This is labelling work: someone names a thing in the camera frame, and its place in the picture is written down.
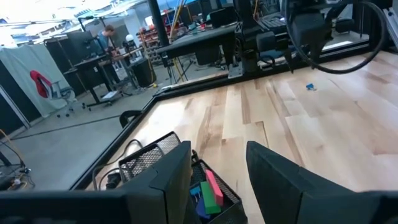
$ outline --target blue block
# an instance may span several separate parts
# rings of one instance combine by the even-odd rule
[[[197,205],[197,214],[206,219],[210,219],[210,215],[206,214],[205,210],[205,201],[203,200],[203,197],[199,199],[198,205]]]
[[[192,188],[189,192],[190,192],[190,194],[192,196],[195,196],[195,195],[199,194],[200,193],[200,186]]]
[[[306,85],[305,87],[307,87],[308,90],[313,90],[313,84],[312,83]]]

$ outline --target red chair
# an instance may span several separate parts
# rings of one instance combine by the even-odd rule
[[[60,88],[60,81],[51,83],[42,74],[35,70],[30,71],[30,77],[35,82],[37,92],[41,97],[49,100],[63,99],[67,102],[68,111],[73,111],[72,106],[74,99],[70,99],[70,96],[73,93],[72,87]]]

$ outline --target black mesh container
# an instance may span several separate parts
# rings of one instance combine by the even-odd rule
[[[200,182],[206,181],[206,170],[210,170],[214,173],[217,184],[224,195],[224,205],[221,208],[221,213],[213,215],[209,220],[200,218],[201,223],[247,223],[248,218],[244,212],[241,198],[239,198],[239,196],[203,160],[196,161],[192,164],[193,174],[191,177],[191,188],[197,186]],[[191,200],[193,206],[196,207],[197,202],[195,198],[192,197]]]
[[[120,160],[119,168],[122,181],[127,182],[133,179],[180,143],[181,141],[178,136],[174,132],[170,132],[148,146]]]

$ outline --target black desk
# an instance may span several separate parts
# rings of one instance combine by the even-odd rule
[[[88,107],[101,105],[103,103],[109,103],[109,101],[100,101],[100,99],[98,98],[97,94],[94,91],[94,85],[92,85],[93,82],[87,77],[87,75],[85,75],[85,72],[88,70],[91,70],[91,69],[96,70],[96,72],[98,72],[99,75],[101,76],[101,78],[103,79],[106,89],[109,92],[111,92],[112,91],[112,88],[110,87],[111,82],[110,82],[105,70],[103,69],[103,67],[101,67],[99,65],[99,62],[106,57],[107,56],[104,55],[104,56],[100,56],[100,57],[91,58],[89,60],[85,60],[85,61],[80,62],[73,66],[74,68],[77,69],[76,72],[82,73],[81,79],[82,79],[83,83],[85,84],[85,86],[90,91],[91,95],[93,95],[93,98],[95,100],[95,103],[87,105]]]
[[[231,24],[216,29],[199,31],[197,34],[188,34],[174,41],[166,47],[156,50],[156,53],[166,53],[169,58],[194,53],[197,50],[203,50],[205,47],[223,46],[227,64],[233,63],[235,27]]]

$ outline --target wooden floor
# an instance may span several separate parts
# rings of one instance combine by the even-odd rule
[[[250,223],[263,221],[246,168],[248,140],[351,190],[398,190],[398,56],[380,53],[347,75],[304,68],[161,101],[130,139],[148,144],[173,130],[242,197]]]

